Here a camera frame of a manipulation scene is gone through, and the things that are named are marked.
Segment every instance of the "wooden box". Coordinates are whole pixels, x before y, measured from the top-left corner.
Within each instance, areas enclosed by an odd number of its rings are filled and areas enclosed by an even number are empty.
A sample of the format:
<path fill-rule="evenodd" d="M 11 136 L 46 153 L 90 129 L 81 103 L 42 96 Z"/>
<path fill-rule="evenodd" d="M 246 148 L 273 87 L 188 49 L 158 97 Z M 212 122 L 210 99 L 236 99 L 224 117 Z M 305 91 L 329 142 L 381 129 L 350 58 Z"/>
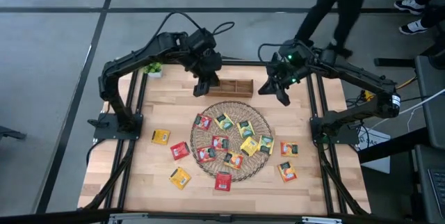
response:
<path fill-rule="evenodd" d="M 252 98 L 253 80 L 220 79 L 219 86 L 210 87 L 206 96 Z"/>

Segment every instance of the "white sneaker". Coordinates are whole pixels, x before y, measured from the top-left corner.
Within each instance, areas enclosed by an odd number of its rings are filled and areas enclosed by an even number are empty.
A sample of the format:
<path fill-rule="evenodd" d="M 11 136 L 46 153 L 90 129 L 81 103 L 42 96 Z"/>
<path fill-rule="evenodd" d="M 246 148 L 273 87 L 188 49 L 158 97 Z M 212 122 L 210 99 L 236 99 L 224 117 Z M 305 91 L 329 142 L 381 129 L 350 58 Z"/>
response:
<path fill-rule="evenodd" d="M 419 5 L 415 0 L 396 1 L 394 7 L 400 11 L 409 11 L 413 15 L 420 15 L 425 10 L 425 5 Z"/>
<path fill-rule="evenodd" d="M 398 30 L 404 35 L 413 35 L 416 33 L 425 33 L 428 29 L 422 26 L 420 20 L 417 20 L 399 27 Z"/>

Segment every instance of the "small potted plant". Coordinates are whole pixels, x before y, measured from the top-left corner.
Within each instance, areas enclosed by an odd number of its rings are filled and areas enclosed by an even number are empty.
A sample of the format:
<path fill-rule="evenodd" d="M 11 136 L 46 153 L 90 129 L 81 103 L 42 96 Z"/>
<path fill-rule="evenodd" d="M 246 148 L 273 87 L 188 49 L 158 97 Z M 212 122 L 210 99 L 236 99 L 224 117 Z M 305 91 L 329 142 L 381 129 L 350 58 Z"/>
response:
<path fill-rule="evenodd" d="M 162 77 L 162 65 L 161 63 L 151 63 L 144 67 L 144 73 L 148 74 L 151 78 Z"/>

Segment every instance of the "gray floor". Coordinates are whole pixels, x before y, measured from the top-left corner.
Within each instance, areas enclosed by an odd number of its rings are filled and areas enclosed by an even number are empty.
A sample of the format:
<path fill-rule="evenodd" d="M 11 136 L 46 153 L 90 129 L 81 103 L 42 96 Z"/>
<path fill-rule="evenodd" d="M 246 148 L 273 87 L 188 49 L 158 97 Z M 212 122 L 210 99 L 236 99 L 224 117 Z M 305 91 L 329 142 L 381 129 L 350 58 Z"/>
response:
<path fill-rule="evenodd" d="M 394 0 L 366 0 L 365 8 L 391 8 Z M 315 0 L 112 0 L 111 7 L 290 7 L 310 8 Z M 102 7 L 104 0 L 0 0 L 0 6 L 82 6 Z M 231 31 L 217 37 L 218 51 L 226 56 L 255 59 L 264 42 L 280 43 L 292 38 L 305 14 L 280 13 L 190 13 L 209 29 L 221 22 L 235 21 Z M 49 204 L 49 211 L 76 208 L 83 177 L 85 155 L 91 146 L 93 128 L 102 101 L 97 77 L 106 61 L 128 54 L 144 45 L 165 14 L 108 14 L 67 151 Z M 28 214 L 47 169 L 63 118 L 85 60 L 99 14 L 0 13 L 0 125 L 26 132 L 25 141 L 4 138 L 0 142 L 0 216 Z M 348 47 L 355 55 L 352 64 L 397 82 L 414 76 L 411 69 L 375 67 L 373 58 L 412 58 L 431 45 L 434 32 L 405 36 L 398 26 L 415 20 L 402 14 L 362 15 L 351 33 Z M 326 45 L 337 23 L 328 15 L 314 34 L 319 46 Z M 193 30 L 182 17 L 173 17 L 165 31 Z M 265 49 L 270 58 L 274 49 Z M 356 97 L 359 88 L 343 83 L 347 98 Z M 401 90 L 404 98 L 419 96 L 416 84 Z M 406 103 L 403 109 L 416 102 Z M 407 133 L 409 114 L 376 129 L 393 137 Z M 378 119 L 367 121 L 373 125 Z M 417 111 L 411 130 L 425 125 Z M 409 213 L 409 188 L 394 186 L 406 176 L 407 155 L 391 160 L 391 174 L 364 169 L 366 187 L 374 214 L 402 218 Z"/>

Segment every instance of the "white cable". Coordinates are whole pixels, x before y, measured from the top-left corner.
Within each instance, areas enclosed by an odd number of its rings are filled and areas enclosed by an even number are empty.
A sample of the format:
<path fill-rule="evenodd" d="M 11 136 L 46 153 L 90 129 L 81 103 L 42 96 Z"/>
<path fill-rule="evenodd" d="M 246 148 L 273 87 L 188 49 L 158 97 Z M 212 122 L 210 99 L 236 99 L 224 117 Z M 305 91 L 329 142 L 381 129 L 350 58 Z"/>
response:
<path fill-rule="evenodd" d="M 416 112 L 417 109 L 421 109 L 422 106 L 416 107 L 412 112 L 411 112 L 411 116 L 410 119 L 408 120 L 408 122 L 406 122 L 406 127 L 408 128 L 408 133 L 411 132 L 410 131 L 410 121 L 412 119 L 412 116 L 414 115 L 414 113 Z"/>
<path fill-rule="evenodd" d="M 421 106 L 422 104 L 425 104 L 426 102 L 429 102 L 430 100 L 436 98 L 437 96 L 439 96 L 439 95 L 442 94 L 443 92 L 445 92 L 445 89 L 442 89 L 441 91 L 437 92 L 435 95 L 429 97 L 428 99 L 426 99 L 426 100 L 424 100 L 424 101 L 422 101 L 422 102 L 419 102 L 418 104 L 416 104 L 416 105 L 410 107 L 409 109 L 400 112 L 399 115 L 402 115 L 402 114 L 404 114 L 404 113 L 406 113 L 406 112 L 409 112 L 409 111 L 411 111 L 412 109 L 415 109 L 416 107 Z M 381 121 L 377 122 L 377 123 L 376 123 L 375 125 L 373 125 L 370 129 L 374 129 L 375 127 L 377 127 L 378 125 L 384 123 L 385 121 L 387 121 L 387 120 L 389 120 L 389 119 L 391 119 L 391 118 L 387 118 L 387 119 L 384 119 L 384 120 L 381 120 Z"/>

